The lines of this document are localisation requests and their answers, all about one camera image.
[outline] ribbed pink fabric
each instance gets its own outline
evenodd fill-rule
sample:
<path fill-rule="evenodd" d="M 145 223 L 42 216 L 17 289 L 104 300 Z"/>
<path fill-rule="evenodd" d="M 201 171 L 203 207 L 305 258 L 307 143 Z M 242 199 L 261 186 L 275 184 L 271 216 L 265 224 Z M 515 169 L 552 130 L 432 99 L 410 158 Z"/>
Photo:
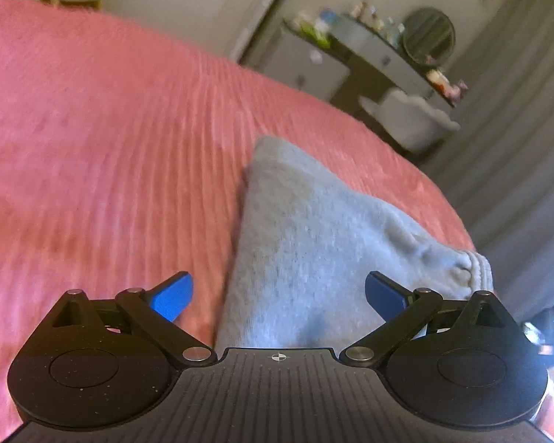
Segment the ribbed pink fabric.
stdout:
<path fill-rule="evenodd" d="M 19 423 L 8 365 L 68 288 L 187 270 L 181 326 L 212 342 L 261 134 L 472 248 L 431 181 L 326 103 L 127 21 L 0 0 L 0 440 Z"/>

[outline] vanity table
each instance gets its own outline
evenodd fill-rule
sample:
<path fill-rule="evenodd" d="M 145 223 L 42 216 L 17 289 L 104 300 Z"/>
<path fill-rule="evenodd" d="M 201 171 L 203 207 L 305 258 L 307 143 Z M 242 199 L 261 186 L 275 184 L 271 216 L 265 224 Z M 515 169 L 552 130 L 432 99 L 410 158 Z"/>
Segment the vanity table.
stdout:
<path fill-rule="evenodd" d="M 423 97 L 433 108 L 452 111 L 452 103 L 425 77 L 426 68 L 363 23 L 341 16 L 331 40 L 331 48 L 323 49 L 284 23 L 257 70 L 352 116 L 362 110 L 359 96 L 379 102 L 393 87 Z"/>

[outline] gray cloth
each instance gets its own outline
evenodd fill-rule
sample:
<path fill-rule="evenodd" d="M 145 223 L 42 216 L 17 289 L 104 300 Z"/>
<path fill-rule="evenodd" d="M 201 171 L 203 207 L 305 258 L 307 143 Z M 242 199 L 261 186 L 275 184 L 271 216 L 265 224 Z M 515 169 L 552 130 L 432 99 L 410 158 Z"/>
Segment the gray cloth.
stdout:
<path fill-rule="evenodd" d="M 492 290 L 484 257 L 438 243 L 392 205 L 351 191 L 286 141 L 264 137 L 249 167 L 235 268 L 216 349 L 332 347 L 383 320 L 365 300 L 380 271 L 445 298 Z"/>
<path fill-rule="evenodd" d="M 461 78 L 462 129 L 423 170 L 521 322 L 554 305 L 554 0 L 507 0 L 452 68 Z"/>

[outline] silver screw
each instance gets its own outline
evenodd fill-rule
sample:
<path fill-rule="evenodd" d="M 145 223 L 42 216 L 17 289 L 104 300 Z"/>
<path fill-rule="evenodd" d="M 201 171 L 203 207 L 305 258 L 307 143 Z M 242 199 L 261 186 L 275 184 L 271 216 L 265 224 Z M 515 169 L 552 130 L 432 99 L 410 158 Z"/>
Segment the silver screw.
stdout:
<path fill-rule="evenodd" d="M 193 346 L 182 352 L 182 357 L 189 361 L 204 361 L 211 356 L 211 351 L 202 346 Z"/>
<path fill-rule="evenodd" d="M 353 361 L 369 361 L 373 358 L 373 350 L 365 346 L 353 346 L 345 350 L 345 355 Z"/>

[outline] curtain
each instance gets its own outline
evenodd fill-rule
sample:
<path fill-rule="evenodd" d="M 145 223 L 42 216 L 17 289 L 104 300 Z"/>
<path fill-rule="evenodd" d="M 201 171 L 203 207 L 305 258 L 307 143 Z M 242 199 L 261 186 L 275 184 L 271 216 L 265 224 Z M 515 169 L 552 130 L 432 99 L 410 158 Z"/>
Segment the curtain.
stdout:
<path fill-rule="evenodd" d="M 471 88 L 462 129 L 423 170 L 523 321 L 554 305 L 554 0 L 507 0 L 450 77 Z"/>

